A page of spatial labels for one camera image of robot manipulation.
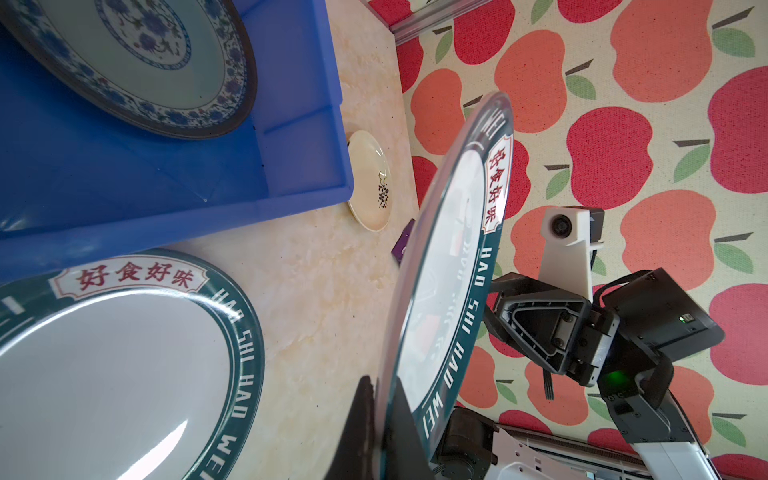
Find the plate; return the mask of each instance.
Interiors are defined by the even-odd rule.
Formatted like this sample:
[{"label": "plate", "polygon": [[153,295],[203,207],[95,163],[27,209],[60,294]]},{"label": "plate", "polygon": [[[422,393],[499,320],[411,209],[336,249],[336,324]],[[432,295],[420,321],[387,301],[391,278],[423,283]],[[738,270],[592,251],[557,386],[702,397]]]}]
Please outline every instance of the plate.
[{"label": "plate", "polygon": [[[400,266],[376,390],[376,441],[399,378],[427,460],[482,322],[507,205],[512,132],[508,96],[487,95],[443,158]],[[383,463],[374,462],[379,472]]]},{"label": "plate", "polygon": [[373,135],[364,130],[352,134],[348,148],[352,176],[355,180],[355,190],[347,202],[349,209],[357,221],[368,230],[384,230],[392,213],[389,199],[389,182],[392,175],[384,150]]},{"label": "plate", "polygon": [[81,96],[157,134],[219,137],[256,98],[231,0],[0,0],[0,20]]},{"label": "plate", "polygon": [[3,476],[221,480],[263,375],[253,307],[197,258],[148,250],[0,286]]}]

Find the blue plastic crate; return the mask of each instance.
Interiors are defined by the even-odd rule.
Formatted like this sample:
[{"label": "blue plastic crate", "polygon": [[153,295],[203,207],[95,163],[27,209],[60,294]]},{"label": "blue plastic crate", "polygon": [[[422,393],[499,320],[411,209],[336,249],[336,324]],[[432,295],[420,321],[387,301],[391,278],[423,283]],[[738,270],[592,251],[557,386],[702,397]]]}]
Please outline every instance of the blue plastic crate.
[{"label": "blue plastic crate", "polygon": [[235,0],[253,112],[181,141],[104,113],[0,27],[0,284],[339,204],[353,179],[324,0]]}]

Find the white plate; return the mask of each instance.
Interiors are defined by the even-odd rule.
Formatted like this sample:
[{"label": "white plate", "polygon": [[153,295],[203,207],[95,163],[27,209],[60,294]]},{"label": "white plate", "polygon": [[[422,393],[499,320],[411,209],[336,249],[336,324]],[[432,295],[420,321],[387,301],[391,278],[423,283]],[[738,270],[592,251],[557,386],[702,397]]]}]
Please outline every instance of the white plate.
[{"label": "white plate", "polygon": [[[512,118],[500,92],[484,96],[470,115],[422,203],[392,296],[376,441],[383,442],[400,382],[427,459],[448,424],[482,323],[507,204]],[[374,462],[381,471],[380,458]]]},{"label": "white plate", "polygon": [[169,250],[0,287],[3,478],[225,478],[263,383],[256,315]]},{"label": "white plate", "polygon": [[384,230],[392,213],[392,175],[384,151],[373,135],[359,130],[349,138],[349,161],[355,179],[355,190],[348,202],[352,215],[372,232]]}]

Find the blue and white porcelain plate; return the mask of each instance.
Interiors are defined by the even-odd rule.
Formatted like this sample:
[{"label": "blue and white porcelain plate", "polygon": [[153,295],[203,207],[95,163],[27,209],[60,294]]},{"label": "blue and white porcelain plate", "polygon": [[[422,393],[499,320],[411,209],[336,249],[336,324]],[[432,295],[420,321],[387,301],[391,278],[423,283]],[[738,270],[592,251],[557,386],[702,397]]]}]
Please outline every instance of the blue and white porcelain plate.
[{"label": "blue and white porcelain plate", "polygon": [[231,0],[0,0],[0,19],[80,95],[158,134],[227,134],[256,98]]}]

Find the purple object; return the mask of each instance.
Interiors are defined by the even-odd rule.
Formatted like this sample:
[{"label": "purple object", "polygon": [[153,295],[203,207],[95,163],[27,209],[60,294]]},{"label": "purple object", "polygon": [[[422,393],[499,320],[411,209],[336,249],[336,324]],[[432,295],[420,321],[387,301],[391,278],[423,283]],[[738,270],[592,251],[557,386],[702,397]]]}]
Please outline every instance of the purple object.
[{"label": "purple object", "polygon": [[406,245],[408,245],[408,237],[411,236],[411,230],[413,230],[413,224],[415,222],[416,220],[411,219],[411,221],[408,222],[408,225],[406,225],[406,228],[402,229],[400,238],[397,239],[397,243],[395,243],[395,248],[392,249],[392,256],[395,257],[395,260],[397,260],[398,265],[402,262],[402,256],[406,254]]}]

